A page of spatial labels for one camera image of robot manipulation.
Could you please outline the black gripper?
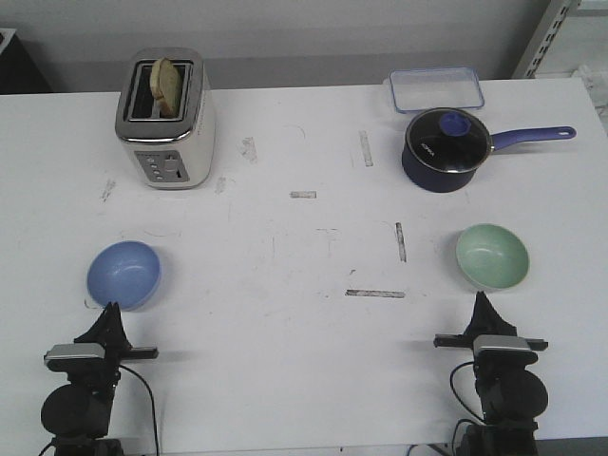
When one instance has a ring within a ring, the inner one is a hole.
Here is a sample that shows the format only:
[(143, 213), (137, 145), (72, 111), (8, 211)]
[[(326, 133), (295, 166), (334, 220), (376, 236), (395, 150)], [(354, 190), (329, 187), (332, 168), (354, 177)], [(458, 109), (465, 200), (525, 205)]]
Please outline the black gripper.
[(466, 330), (461, 334), (437, 333), (434, 347), (469, 350), (474, 361), (537, 361), (547, 342), (518, 336), (517, 328), (506, 322), (479, 291)]
[(78, 348), (89, 345), (101, 348), (104, 354), (98, 358), (90, 356), (77, 362), (74, 380), (114, 380), (118, 375), (119, 366), (123, 361), (152, 360), (159, 356), (157, 347), (133, 347), (129, 342), (122, 320), (120, 305), (108, 303), (92, 326), (92, 332), (87, 332), (73, 339)]

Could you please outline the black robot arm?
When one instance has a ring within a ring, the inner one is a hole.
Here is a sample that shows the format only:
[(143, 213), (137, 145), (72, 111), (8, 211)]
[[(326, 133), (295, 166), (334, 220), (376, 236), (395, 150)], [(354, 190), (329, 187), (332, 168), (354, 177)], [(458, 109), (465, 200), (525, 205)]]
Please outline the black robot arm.
[(473, 359), (452, 370), (452, 390), (456, 372), (470, 366), (482, 412), (464, 409), (473, 418), (466, 424), (461, 440), (451, 441), (454, 455), (536, 455), (535, 419), (548, 406), (548, 392), (542, 380), (527, 366), (536, 363), (538, 353), (548, 348), (543, 339), (518, 336), (517, 328), (504, 321), (484, 292), (476, 293), (473, 313), (461, 334), (437, 334), (439, 348), (469, 349)]
[(107, 436), (120, 370), (143, 377), (124, 364), (155, 359), (158, 349), (135, 348), (128, 341), (120, 306), (110, 302), (91, 328), (69, 344), (53, 346), (44, 364), (66, 374), (41, 408), (43, 427), (56, 455), (123, 455), (120, 440)]

